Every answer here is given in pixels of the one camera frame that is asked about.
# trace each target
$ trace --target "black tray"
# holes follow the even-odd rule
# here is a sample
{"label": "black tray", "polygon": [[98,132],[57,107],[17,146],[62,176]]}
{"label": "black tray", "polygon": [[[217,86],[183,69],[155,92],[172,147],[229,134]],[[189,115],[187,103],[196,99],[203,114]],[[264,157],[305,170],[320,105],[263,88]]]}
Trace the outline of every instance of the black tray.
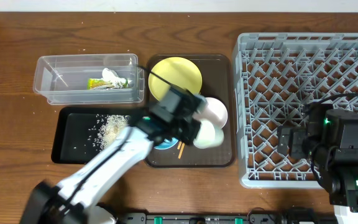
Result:
{"label": "black tray", "polygon": [[[152,69],[159,61],[169,57],[183,57],[191,60],[199,68],[203,76],[201,94],[205,97],[214,97],[221,100],[228,110],[228,119],[223,127],[224,141],[218,147],[198,149],[194,146],[185,146],[182,154],[179,143],[166,150],[152,149],[146,158],[146,163],[156,168],[169,167],[226,167],[235,160],[236,148],[236,115],[234,114],[234,88],[231,74],[230,61],[221,54],[202,55],[155,55],[147,63],[148,69]],[[148,92],[146,97],[149,102],[156,102],[153,95]]]}
{"label": "black tray", "polygon": [[55,140],[52,147],[52,161],[61,164],[85,164],[101,150],[93,146],[94,139],[106,119],[101,115],[130,115],[135,109],[85,108],[68,106],[59,113]]}

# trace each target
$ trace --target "wood grain surface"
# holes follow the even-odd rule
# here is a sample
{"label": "wood grain surface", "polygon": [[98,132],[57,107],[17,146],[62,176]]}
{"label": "wood grain surface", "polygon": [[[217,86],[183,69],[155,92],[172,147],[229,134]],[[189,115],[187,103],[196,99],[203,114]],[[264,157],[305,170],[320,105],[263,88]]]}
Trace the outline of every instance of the wood grain surface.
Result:
{"label": "wood grain surface", "polygon": [[[30,191],[79,166],[50,159],[61,106],[32,91],[43,55],[221,53],[243,32],[358,32],[358,14],[0,13],[0,223],[17,223]],[[134,166],[105,196],[123,210],[246,214],[292,206],[333,212],[323,190],[245,189],[237,163],[225,169]]]}

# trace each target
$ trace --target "blue bowl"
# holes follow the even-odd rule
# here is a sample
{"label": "blue bowl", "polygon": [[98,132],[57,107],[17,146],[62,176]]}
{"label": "blue bowl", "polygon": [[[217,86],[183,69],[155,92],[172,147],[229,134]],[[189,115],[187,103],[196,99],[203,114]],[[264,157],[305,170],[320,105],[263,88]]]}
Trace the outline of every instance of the blue bowl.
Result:
{"label": "blue bowl", "polygon": [[159,144],[158,146],[155,146],[154,149],[160,149],[160,150],[170,149],[171,147],[173,147],[177,143],[178,143],[178,140],[175,139],[175,138],[172,138],[172,141],[164,140],[163,143]]}

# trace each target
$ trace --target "white backdrop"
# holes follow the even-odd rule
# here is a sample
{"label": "white backdrop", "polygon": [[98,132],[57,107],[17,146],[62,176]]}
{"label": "white backdrop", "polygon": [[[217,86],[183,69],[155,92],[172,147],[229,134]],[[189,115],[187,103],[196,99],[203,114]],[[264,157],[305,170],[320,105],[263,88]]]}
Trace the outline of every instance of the white backdrop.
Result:
{"label": "white backdrop", "polygon": [[358,12],[358,0],[0,0],[0,11]]}

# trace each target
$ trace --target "rice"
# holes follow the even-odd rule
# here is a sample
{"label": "rice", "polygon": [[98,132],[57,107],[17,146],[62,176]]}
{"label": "rice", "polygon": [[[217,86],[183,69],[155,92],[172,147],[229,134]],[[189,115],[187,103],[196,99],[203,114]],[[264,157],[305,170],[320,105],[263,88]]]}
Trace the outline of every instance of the rice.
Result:
{"label": "rice", "polygon": [[96,142],[100,144],[101,149],[107,148],[114,142],[114,140],[118,137],[119,133],[127,125],[127,120],[129,119],[129,116],[108,115],[105,118],[107,122],[100,127],[98,139],[96,139]]}

